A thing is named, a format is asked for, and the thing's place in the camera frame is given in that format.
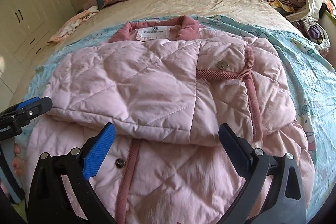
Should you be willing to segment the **left hand painted nails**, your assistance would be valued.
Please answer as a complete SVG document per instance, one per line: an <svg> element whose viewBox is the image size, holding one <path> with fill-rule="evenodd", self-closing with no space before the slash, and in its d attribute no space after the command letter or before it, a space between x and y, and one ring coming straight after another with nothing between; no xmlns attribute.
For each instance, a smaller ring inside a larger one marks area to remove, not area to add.
<svg viewBox="0 0 336 224"><path fill-rule="evenodd" d="M14 174L18 177L24 176L26 174L25 161L20 158L21 148L17 143L14 144L15 157L12 161L12 166L14 169Z"/></svg>

